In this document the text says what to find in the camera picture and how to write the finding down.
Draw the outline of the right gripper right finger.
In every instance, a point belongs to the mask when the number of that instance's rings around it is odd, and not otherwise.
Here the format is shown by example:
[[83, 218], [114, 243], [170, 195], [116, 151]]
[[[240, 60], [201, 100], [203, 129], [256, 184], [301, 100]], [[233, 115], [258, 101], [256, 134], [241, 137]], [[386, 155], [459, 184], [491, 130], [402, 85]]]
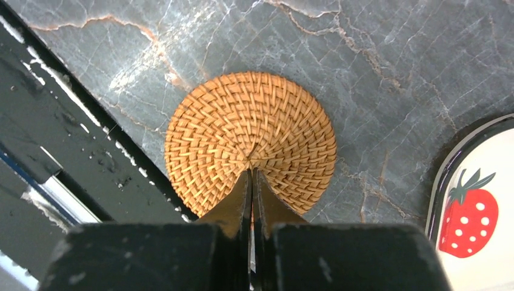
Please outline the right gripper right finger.
[[253, 171], [259, 290], [449, 290], [423, 232], [410, 224], [310, 224]]

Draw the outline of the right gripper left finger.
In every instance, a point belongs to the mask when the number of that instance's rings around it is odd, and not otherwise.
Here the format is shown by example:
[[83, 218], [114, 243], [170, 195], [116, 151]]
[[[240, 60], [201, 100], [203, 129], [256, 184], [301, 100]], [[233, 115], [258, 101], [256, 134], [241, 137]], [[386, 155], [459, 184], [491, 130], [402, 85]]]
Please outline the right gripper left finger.
[[249, 290], [252, 173], [188, 224], [84, 224], [58, 243], [40, 290]]

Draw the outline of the woven rattan round coaster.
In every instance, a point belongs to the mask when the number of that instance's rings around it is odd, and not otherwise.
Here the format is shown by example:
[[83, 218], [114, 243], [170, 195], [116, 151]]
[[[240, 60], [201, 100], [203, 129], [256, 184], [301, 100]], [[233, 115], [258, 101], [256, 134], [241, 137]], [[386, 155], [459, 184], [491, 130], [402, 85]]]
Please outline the woven rattan round coaster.
[[262, 172], [296, 213], [309, 211], [335, 171], [336, 138], [322, 105], [286, 78], [238, 72], [192, 90], [175, 110], [164, 142], [169, 180], [203, 216], [240, 174]]

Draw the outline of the strawberry print serving tray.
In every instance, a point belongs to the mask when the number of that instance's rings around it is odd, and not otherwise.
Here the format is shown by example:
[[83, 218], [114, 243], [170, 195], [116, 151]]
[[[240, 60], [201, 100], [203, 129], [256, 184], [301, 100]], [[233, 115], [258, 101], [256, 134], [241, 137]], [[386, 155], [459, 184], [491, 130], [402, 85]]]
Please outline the strawberry print serving tray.
[[445, 158], [426, 235], [453, 290], [513, 289], [513, 115], [479, 126]]

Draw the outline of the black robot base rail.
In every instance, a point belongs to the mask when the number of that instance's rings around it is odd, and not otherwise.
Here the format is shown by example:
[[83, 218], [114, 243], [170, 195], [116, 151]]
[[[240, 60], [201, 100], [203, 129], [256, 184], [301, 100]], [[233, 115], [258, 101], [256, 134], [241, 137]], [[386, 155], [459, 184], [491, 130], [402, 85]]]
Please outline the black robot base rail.
[[60, 226], [187, 223], [164, 174], [1, 2], [1, 162]]

